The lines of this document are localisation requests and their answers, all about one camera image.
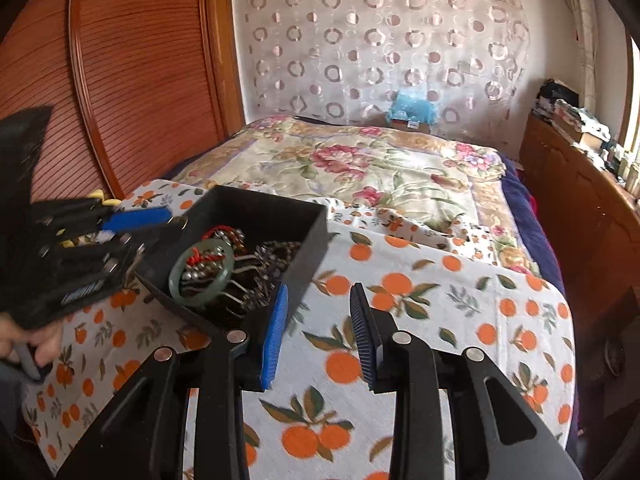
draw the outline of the black box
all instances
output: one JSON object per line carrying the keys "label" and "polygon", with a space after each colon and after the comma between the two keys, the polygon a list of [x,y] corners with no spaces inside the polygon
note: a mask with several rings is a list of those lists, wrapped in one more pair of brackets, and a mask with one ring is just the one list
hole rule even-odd
{"label": "black box", "polygon": [[169,244],[151,247],[136,269],[140,282],[160,303],[207,335],[238,327],[240,320],[234,321],[229,316],[221,326],[220,322],[175,303],[169,293],[169,273],[178,257],[199,242],[209,229],[222,224],[241,229],[249,250],[269,240],[302,243],[282,277],[289,293],[288,323],[328,247],[326,208],[293,198],[216,186],[196,202],[186,216],[189,221],[180,236]]}

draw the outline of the window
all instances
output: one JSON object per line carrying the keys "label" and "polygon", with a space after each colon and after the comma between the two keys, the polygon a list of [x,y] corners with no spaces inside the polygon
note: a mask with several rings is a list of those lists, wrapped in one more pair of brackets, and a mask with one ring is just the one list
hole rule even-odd
{"label": "window", "polygon": [[626,131],[621,132],[618,143],[624,147],[626,152],[633,153],[634,157],[638,157],[640,149],[640,50],[636,42],[627,37],[628,42],[628,58],[629,72],[627,81],[627,99],[626,117],[628,117],[628,126]]}

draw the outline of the folded clothes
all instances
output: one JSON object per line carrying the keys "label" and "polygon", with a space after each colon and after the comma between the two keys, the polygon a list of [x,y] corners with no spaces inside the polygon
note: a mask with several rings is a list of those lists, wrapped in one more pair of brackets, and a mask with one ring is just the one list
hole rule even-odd
{"label": "folded clothes", "polygon": [[537,98],[545,98],[552,105],[556,100],[564,99],[573,106],[578,106],[580,96],[558,79],[547,79],[540,87]]}
{"label": "folded clothes", "polygon": [[605,142],[611,139],[609,127],[602,124],[586,108],[577,108],[564,99],[558,99],[554,114],[574,127],[577,132],[591,134]]}

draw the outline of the metal screw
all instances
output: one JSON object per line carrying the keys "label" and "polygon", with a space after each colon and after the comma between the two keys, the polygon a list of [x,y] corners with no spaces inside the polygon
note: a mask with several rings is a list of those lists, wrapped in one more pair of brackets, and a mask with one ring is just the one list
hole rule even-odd
{"label": "metal screw", "polygon": [[170,359],[173,354],[174,351],[168,346],[161,346],[154,352],[154,359],[156,361],[167,361],[167,359]]}
{"label": "metal screw", "polygon": [[411,342],[411,334],[407,332],[394,332],[391,339],[399,345],[408,345]]}
{"label": "metal screw", "polygon": [[230,343],[241,343],[246,339],[246,334],[242,330],[232,330],[226,335],[226,340]]}
{"label": "metal screw", "polygon": [[104,272],[113,272],[115,268],[118,266],[118,261],[116,258],[109,258],[107,262],[104,264],[102,270]]}
{"label": "metal screw", "polygon": [[476,347],[466,349],[466,356],[471,360],[479,363],[484,360],[484,352]]}

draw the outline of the wooden wardrobe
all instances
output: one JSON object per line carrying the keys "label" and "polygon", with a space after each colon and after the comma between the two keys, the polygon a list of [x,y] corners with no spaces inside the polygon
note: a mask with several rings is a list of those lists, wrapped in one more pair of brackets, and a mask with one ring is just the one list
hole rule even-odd
{"label": "wooden wardrobe", "polygon": [[0,117],[54,106],[33,199],[123,198],[244,125],[230,0],[29,0]]}
{"label": "wooden wardrobe", "polygon": [[529,117],[520,147],[524,183],[562,271],[577,341],[589,338],[640,285],[640,216],[607,171],[598,171],[549,124]]}

